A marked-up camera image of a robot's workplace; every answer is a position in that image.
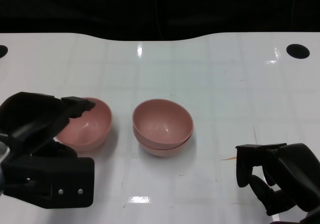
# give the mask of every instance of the pink bowl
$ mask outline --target pink bowl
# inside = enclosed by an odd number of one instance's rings
[[[145,146],[168,150],[180,146],[192,134],[194,122],[181,105],[164,99],[139,104],[132,115],[133,133]]]
[[[178,155],[187,145],[187,142],[182,143],[181,145],[168,149],[168,150],[159,150],[159,149],[153,149],[151,147],[148,147],[147,145],[144,145],[139,139],[137,139],[140,147],[145,150],[147,153],[150,153],[151,155],[162,157],[162,158],[169,158]]]
[[[81,117],[70,118],[70,123],[56,136],[59,142],[78,152],[102,145],[111,130],[112,112],[102,100],[84,97],[95,102],[95,107],[83,112]]]

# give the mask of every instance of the table surface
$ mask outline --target table surface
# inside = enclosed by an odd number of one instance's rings
[[[301,44],[306,59],[286,48]],[[305,143],[320,157],[320,33],[218,33],[182,41],[112,41],[73,33],[0,34],[0,103],[20,92],[95,97],[113,113],[95,160],[94,203],[47,210],[2,195],[6,224],[269,224],[299,221],[295,207],[267,216],[236,182],[235,146]],[[194,120],[173,158],[141,150],[132,112],[162,98]],[[262,177],[261,168],[254,169]]]

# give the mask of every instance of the circular hole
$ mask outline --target circular hole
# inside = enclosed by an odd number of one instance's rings
[[[305,59],[309,57],[310,51],[303,45],[291,44],[286,48],[286,52],[293,58]]]
[[[3,58],[8,53],[8,47],[0,45],[0,58]]]

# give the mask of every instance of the small debris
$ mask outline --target small debris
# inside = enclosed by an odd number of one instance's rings
[[[237,159],[237,157],[234,156],[234,157],[230,157],[230,158],[227,158],[227,159],[221,159],[220,161],[228,161],[228,160],[234,160],[234,159]]]

